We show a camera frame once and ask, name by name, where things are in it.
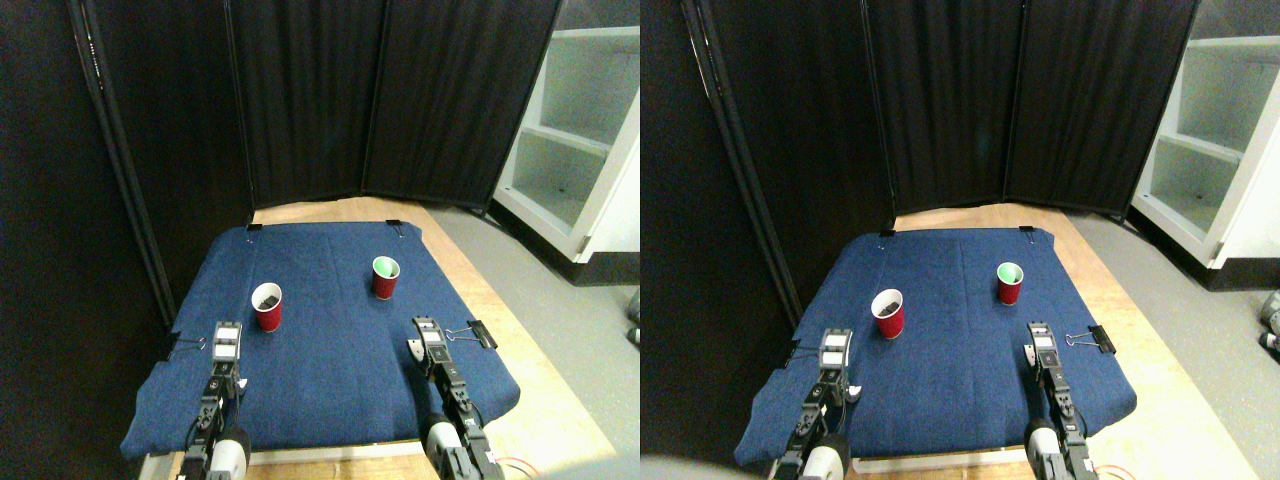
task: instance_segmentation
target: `white motor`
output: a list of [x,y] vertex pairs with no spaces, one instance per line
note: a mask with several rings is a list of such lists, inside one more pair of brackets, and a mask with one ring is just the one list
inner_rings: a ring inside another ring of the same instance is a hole
[[244,480],[248,472],[248,434],[238,426],[223,433],[209,458],[209,480]]
[[803,480],[841,480],[849,470],[849,440],[838,434],[827,434],[809,452],[804,462]]

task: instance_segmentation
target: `white shelf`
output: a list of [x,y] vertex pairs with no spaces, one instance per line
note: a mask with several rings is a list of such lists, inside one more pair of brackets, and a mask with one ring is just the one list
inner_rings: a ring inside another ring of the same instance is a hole
[[[1197,209],[1192,209],[1190,211],[1187,211],[1188,214],[1192,214],[1192,216],[1189,218],[1188,215],[1184,215],[1183,211],[1180,211],[1179,209],[1175,209],[1174,206],[1170,206],[1169,204],[1165,204],[1164,200],[1160,200],[1155,195],[1143,193],[1140,198],[1142,198],[1140,200],[1142,202],[1146,202],[1152,210],[1155,210],[1156,212],[1158,212],[1158,216],[1164,218],[1167,221],[1171,221],[1174,225],[1176,225],[1178,228],[1183,229],[1184,232],[1187,232],[1188,234],[1190,234],[1196,239],[1198,239],[1198,241],[1203,241],[1204,239],[1204,230],[1206,229],[1201,228],[1197,224],[1197,221],[1203,221],[1203,216],[1204,216],[1203,215],[1203,209],[1198,209],[1197,207]],[[1196,204],[1193,204],[1193,202],[1190,202],[1188,200],[1189,198],[1185,198],[1185,197],[1183,197],[1183,198],[1174,197],[1172,198],[1174,204],[1179,205],[1180,207],[1187,207],[1187,206],[1196,205]],[[1152,216],[1149,211],[1144,212],[1144,214],[1147,214],[1148,216]]]
[[562,29],[552,32],[552,41],[561,45],[639,55],[640,27]]
[[552,38],[582,38],[582,37],[640,37],[640,26],[635,27],[609,27],[609,28],[579,28],[552,32]]
[[599,157],[609,156],[609,145],[582,137],[580,134],[568,133],[545,125],[524,125],[520,128],[520,132],[535,134],[541,138],[564,145],[567,147],[573,147]]
[[573,230],[573,223],[586,204],[584,198],[573,198],[554,188],[547,187],[503,187],[512,198],[554,227],[563,234]]
[[1224,147],[1217,143],[1207,142],[1196,137],[1185,136],[1181,133],[1161,133],[1160,140],[1164,140],[1178,146],[1198,151],[1201,154],[1212,156],[1215,159],[1239,165],[1240,159],[1244,156],[1243,152]]
[[1280,63],[1280,36],[1192,40],[1187,42],[1187,52],[1206,52],[1239,61]]

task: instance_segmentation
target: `black curtain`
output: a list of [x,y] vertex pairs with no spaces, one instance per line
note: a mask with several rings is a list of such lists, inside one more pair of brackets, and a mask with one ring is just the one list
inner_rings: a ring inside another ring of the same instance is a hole
[[861,12],[849,1],[699,4],[730,124],[745,138],[740,159],[805,306],[849,241],[893,221]]
[[163,335],[74,32],[68,3],[0,3],[5,479],[125,477]]
[[389,1],[365,191],[484,207],[559,1]]
[[255,207],[360,192],[381,18],[381,1],[232,1]]
[[998,201],[1021,1],[877,0],[868,15],[896,212]]
[[223,4],[88,6],[115,140],[180,302],[214,237],[253,212]]
[[1123,215],[1194,1],[1029,1],[1006,195]]
[[676,1],[644,9],[640,452],[733,465],[751,397],[791,328]]

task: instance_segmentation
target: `orange wire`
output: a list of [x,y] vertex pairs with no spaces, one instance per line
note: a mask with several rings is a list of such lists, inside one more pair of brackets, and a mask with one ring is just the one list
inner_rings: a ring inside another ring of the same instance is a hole
[[1115,470],[1123,471],[1125,475],[1129,475],[1130,479],[1138,480],[1137,475],[1130,474],[1128,470],[1124,470],[1124,467],[1121,467],[1119,465],[1100,465],[1097,467],[1093,467],[1093,471],[1098,471],[1098,468],[1115,468]]
[[494,462],[500,462],[500,461],[504,461],[504,460],[515,460],[517,462],[525,463],[525,466],[529,467],[529,470],[534,471],[534,475],[543,476],[543,472],[538,471],[538,467],[532,466],[531,463],[529,463],[529,462],[526,462],[524,460],[516,458],[516,457],[502,457],[502,458],[495,460]]

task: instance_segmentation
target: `white shelving unit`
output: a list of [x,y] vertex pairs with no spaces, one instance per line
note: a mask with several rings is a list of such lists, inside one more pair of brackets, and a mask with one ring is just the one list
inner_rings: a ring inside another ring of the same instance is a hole
[[640,251],[640,27],[552,33],[494,200],[576,264]]
[[1280,36],[1187,44],[1133,206],[1208,269],[1280,256]]

